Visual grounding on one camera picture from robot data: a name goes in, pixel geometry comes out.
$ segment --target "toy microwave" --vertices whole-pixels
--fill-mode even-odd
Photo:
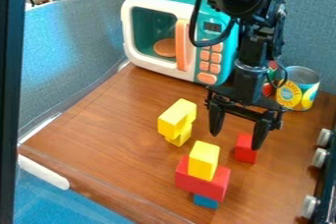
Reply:
[[[195,0],[126,0],[122,7],[125,52],[145,69],[190,82],[223,84],[233,69],[238,27],[222,43],[195,48],[189,40],[189,21]],[[203,0],[196,39],[217,37],[230,18]]]

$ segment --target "gray partition wall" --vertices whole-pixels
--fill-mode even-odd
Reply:
[[[321,75],[322,89],[336,93],[336,0],[286,0],[283,62]]]
[[[62,0],[26,13],[20,135],[67,109],[126,61],[125,0]]]

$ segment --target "orange button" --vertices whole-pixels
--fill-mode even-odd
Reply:
[[[204,50],[210,50],[210,46],[208,46],[208,47],[202,47],[202,49],[204,49]]]
[[[211,64],[210,66],[210,72],[213,74],[219,74],[220,73],[220,65],[218,64]]]
[[[203,61],[210,60],[210,52],[204,50],[200,51],[200,59]]]
[[[208,73],[199,73],[197,78],[205,84],[213,85],[217,82],[217,77]]]
[[[200,62],[199,69],[202,71],[208,71],[209,70],[209,63],[207,62]]]
[[[211,62],[213,63],[221,63],[222,62],[222,55],[218,53],[211,54]]]
[[[212,50],[218,53],[221,53],[223,51],[223,42],[213,45]]]

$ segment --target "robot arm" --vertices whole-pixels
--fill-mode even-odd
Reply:
[[[210,131],[217,136],[225,114],[233,114],[255,122],[252,149],[261,148],[269,131],[280,129],[285,109],[262,95],[268,62],[281,55],[283,27],[287,12],[284,0],[207,0],[210,7],[231,17],[223,33],[209,41],[195,41],[196,20],[201,0],[196,0],[191,18],[190,39],[194,46],[214,45],[225,40],[235,23],[240,27],[238,59],[235,62],[235,80],[232,87],[210,86],[206,105],[209,110]],[[283,85],[287,81],[285,68]],[[247,106],[265,109],[255,112]]]

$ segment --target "blue block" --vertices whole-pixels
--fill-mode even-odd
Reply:
[[[219,206],[219,202],[217,200],[213,200],[206,196],[200,196],[200,195],[194,196],[194,204],[211,209],[217,209]]]

